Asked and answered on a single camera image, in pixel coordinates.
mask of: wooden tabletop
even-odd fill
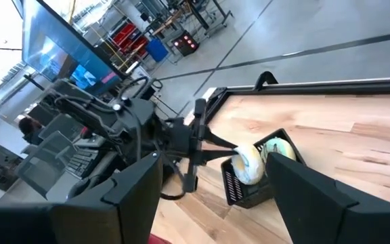
[[[390,96],[231,96],[209,125],[234,144],[284,128],[308,167],[390,201]],[[224,161],[198,168],[195,193],[161,200],[152,232],[178,244],[292,243],[273,199],[252,209],[227,205]],[[179,180],[164,191],[180,193]]]
[[[161,24],[161,26],[159,28],[157,28],[153,33],[152,35],[156,35],[157,33],[159,33],[160,31],[163,31],[166,27],[170,26],[172,23],[174,23],[174,21],[176,21],[176,19],[178,19],[178,17],[180,17],[182,11],[181,10],[178,10],[177,12],[175,12],[172,16],[169,16],[167,18],[167,20],[165,20],[165,22],[163,24]]]

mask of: donut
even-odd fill
[[[265,164],[269,153],[280,153],[289,159],[296,160],[296,154],[290,143],[281,138],[270,139],[263,145],[261,159]]]
[[[252,144],[243,144],[234,149],[238,154],[231,157],[236,177],[247,185],[258,183],[264,174],[264,163]]]

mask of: blue bin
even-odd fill
[[[159,39],[151,40],[147,44],[146,50],[156,62],[162,61],[168,55],[168,50]]]

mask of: black plastic crate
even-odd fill
[[[259,152],[263,149],[263,145],[270,139],[281,138],[290,143],[292,149],[296,154],[296,161],[306,166],[302,155],[297,150],[295,144],[290,139],[285,129],[278,129],[277,131],[266,136],[262,140],[256,142],[254,146]],[[273,192],[270,188],[269,181],[264,175],[260,182],[255,185],[246,185],[241,183],[234,174],[231,159],[221,164],[223,185],[225,186],[225,195],[227,197],[228,205],[237,205],[245,209],[252,208],[266,200],[273,198]]]

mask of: concrete floor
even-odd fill
[[[209,87],[252,85],[266,70],[280,83],[390,77],[390,0],[219,2],[234,14],[228,27],[152,73],[181,115]]]

